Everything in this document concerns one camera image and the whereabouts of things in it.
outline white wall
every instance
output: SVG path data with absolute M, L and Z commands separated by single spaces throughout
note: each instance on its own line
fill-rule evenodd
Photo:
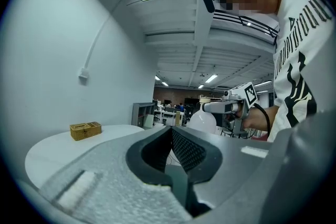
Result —
M 87 83 L 78 78 L 117 1 L 12 0 L 0 29 L 0 128 L 16 177 L 27 179 L 25 156 L 40 140 L 74 123 L 130 124 L 133 103 L 152 100 L 156 55 L 123 3 L 101 32 Z
M 269 107 L 269 99 L 268 99 L 268 92 L 262 93 L 259 96 L 259 102 L 260 102 L 260 106 L 262 108 L 268 108 Z

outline desk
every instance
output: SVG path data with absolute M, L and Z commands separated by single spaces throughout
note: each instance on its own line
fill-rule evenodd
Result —
M 50 136 L 35 144 L 27 153 L 26 172 L 33 184 L 40 188 L 55 172 L 92 147 L 108 140 L 143 131 L 133 125 L 102 126 L 102 133 L 75 141 L 70 132 Z
M 160 114 L 160 123 L 162 123 L 162 114 L 167 114 L 167 115 L 173 115 L 176 116 L 175 112 L 167 112 L 167 111 L 163 111 L 163 110 L 154 110 L 154 112 L 157 112 Z M 183 121 L 183 116 L 184 116 L 184 112 L 180 112 L 180 126 L 182 126 L 182 121 Z

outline small wooden box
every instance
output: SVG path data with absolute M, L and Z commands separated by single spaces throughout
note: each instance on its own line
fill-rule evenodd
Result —
M 175 115 L 175 126 L 180 125 L 180 120 L 181 120 L 181 114 L 180 114 L 180 111 L 177 111 Z
M 75 141 L 82 140 L 96 134 L 101 134 L 101 125 L 98 122 L 70 125 L 70 134 Z

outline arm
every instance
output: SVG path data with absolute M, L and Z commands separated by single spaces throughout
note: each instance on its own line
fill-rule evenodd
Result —
M 269 123 L 270 123 L 271 129 L 273 126 L 275 115 L 278 112 L 278 109 L 279 107 L 276 105 L 265 109 L 269 117 Z M 267 131 L 267 123 L 266 123 L 265 115 L 259 109 L 251 108 L 248 117 L 243 121 L 243 127 L 244 128 L 254 128 L 257 130 L 261 130 L 261 131 Z

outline white cable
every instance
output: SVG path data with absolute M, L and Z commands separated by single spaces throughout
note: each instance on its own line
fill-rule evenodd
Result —
M 92 55 L 92 52 L 93 52 L 93 49 L 97 43 L 97 40 L 98 40 L 98 37 L 101 33 L 101 31 L 103 30 L 105 24 L 107 23 L 107 21 L 110 19 L 111 15 L 113 14 L 114 10 L 118 7 L 118 5 L 120 4 L 121 0 L 118 0 L 118 2 L 116 3 L 116 5 L 113 7 L 113 9 L 109 12 L 109 16 L 106 18 L 106 20 L 104 21 L 104 23 L 101 25 L 101 27 L 99 28 L 99 31 L 97 32 L 96 34 L 96 37 L 94 38 L 93 40 L 93 43 L 90 47 L 90 50 L 88 52 L 88 55 L 87 55 L 87 58 L 86 58 L 86 61 L 85 61 L 85 64 L 84 64 L 84 68 L 87 69 L 88 68 L 88 64 L 89 64 L 89 61 L 90 61 L 90 58 L 91 58 L 91 55 Z

